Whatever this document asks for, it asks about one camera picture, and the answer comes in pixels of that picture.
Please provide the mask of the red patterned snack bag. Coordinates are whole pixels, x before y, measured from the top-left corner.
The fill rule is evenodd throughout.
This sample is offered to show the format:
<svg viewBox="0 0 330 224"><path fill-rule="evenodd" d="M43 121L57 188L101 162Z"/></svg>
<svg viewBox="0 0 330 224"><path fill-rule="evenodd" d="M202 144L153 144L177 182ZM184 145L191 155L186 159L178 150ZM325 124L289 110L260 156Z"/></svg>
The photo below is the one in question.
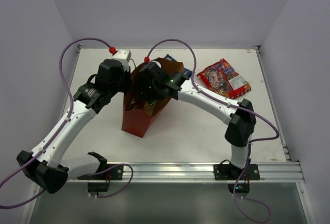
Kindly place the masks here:
<svg viewBox="0 0 330 224"><path fill-rule="evenodd" d="M204 68L198 77L213 92L237 99L251 91L250 84L225 59Z"/></svg>

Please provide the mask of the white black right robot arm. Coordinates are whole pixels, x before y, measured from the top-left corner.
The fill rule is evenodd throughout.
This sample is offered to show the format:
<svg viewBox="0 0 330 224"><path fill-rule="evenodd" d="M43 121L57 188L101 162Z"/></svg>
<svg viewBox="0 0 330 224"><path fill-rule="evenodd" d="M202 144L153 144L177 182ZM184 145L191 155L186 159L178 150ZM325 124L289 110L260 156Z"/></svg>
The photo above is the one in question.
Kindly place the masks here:
<svg viewBox="0 0 330 224"><path fill-rule="evenodd" d="M254 132L256 117L252 103L246 99L230 104L222 96L199 87L181 72L166 73L156 62L151 61L140 69L135 77L136 99L157 101L166 98L192 104L212 114L227 125L225 139L231 144L229 172L236 179L248 173L249 146Z"/></svg>

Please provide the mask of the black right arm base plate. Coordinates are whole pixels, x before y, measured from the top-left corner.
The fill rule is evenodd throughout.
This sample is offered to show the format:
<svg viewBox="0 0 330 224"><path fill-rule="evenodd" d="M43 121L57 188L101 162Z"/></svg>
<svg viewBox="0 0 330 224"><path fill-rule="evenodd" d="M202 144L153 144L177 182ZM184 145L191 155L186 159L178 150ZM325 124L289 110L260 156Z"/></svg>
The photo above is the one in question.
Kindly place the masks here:
<svg viewBox="0 0 330 224"><path fill-rule="evenodd" d="M237 180L243 169L232 165L229 160L213 165L215 180ZM260 180L259 168L257 164L249 164L245 170L242 180Z"/></svg>

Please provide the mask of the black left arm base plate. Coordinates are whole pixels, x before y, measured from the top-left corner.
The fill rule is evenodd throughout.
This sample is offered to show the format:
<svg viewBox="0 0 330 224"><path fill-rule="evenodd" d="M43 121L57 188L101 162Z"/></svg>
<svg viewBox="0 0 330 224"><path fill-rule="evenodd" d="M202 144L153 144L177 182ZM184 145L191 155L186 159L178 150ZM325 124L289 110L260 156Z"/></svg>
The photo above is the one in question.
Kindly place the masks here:
<svg viewBox="0 0 330 224"><path fill-rule="evenodd" d="M103 164L98 168L98 170L96 172L99 173L99 172L104 171L113 166L116 166L116 167L111 170L106 171L103 174L94 175L94 176L84 175L84 176L78 177L78 180L107 180L107 181L122 180L123 169L124 169L123 165Z"/></svg>

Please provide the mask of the red brown paper bag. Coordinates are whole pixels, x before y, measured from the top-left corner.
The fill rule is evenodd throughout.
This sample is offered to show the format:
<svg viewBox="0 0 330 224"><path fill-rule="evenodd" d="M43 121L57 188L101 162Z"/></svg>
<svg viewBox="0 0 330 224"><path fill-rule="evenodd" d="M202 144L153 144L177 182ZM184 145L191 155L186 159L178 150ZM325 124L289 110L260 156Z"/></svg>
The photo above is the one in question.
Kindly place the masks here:
<svg viewBox="0 0 330 224"><path fill-rule="evenodd" d="M137 101L135 83L143 66L144 63L141 63L131 73L131 91L125 93L123 97L122 130L138 137L144 137L154 120L170 101L168 97L163 100Z"/></svg>

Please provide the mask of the blue Kettle potato chips bag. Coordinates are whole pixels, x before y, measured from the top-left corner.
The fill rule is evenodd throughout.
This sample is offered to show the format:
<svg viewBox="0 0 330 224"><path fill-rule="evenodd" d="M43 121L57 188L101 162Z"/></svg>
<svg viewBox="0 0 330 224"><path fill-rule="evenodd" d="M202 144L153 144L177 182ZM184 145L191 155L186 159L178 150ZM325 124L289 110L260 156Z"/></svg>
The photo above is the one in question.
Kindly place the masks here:
<svg viewBox="0 0 330 224"><path fill-rule="evenodd" d="M165 57L164 57L166 60L168 61L171 61L171 62L174 62L174 63L180 63L180 67L179 67L179 70L181 70L183 72L183 74L185 76L187 76L188 78L191 77L192 75L192 70L186 68L182 62L178 62L176 59L174 59L172 56L170 56L169 54L167 54Z"/></svg>

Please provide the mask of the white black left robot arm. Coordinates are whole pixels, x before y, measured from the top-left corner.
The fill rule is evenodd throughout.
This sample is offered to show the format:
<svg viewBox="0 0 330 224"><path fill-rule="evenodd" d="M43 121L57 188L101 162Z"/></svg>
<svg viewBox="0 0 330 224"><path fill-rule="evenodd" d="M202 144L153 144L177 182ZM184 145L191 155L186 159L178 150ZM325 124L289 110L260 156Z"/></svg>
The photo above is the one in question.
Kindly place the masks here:
<svg viewBox="0 0 330 224"><path fill-rule="evenodd" d="M126 93L131 86L130 67L127 59L106 59L98 72L80 86L73 102L52 131L30 152L21 151L19 165L26 164L24 175L50 194L59 191L68 180L85 175L96 179L105 177L107 160L96 152L73 161L63 161L66 150L83 127L117 93Z"/></svg>

